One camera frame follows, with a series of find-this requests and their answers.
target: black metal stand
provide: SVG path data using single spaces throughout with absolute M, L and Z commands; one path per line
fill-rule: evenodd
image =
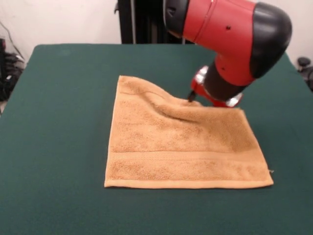
M 191 44 L 166 31 L 163 22 L 163 0 L 118 0 L 123 44 Z M 132 13 L 135 21 L 133 35 Z

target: white wall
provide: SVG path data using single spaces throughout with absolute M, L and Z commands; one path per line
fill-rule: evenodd
M 287 52 L 313 60 L 313 0 L 263 0 L 291 17 L 293 36 Z M 117 0 L 0 0 L 0 20 L 16 46 L 29 58 L 37 44 L 120 43 Z M 6 36 L 0 27 L 0 35 Z
M 121 43 L 117 0 L 0 0 L 0 20 L 28 60 L 38 44 Z M 7 38 L 0 26 L 0 36 Z

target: red robot arm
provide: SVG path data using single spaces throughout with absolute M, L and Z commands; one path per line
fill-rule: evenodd
M 164 23 L 176 37 L 217 53 L 191 86 L 222 107 L 238 104 L 231 99 L 239 101 L 241 92 L 275 65 L 292 34 L 283 10 L 247 0 L 164 0 Z

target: green table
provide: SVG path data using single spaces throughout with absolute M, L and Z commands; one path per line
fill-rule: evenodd
M 104 189 L 118 76 L 186 98 L 213 57 L 195 45 L 36 47 L 0 118 L 0 234 L 313 234 L 313 95 L 287 56 L 241 103 L 272 187 Z

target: towel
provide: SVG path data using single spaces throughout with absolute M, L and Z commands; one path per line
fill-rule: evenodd
M 258 188 L 273 184 L 239 108 L 204 107 L 120 76 L 104 187 Z

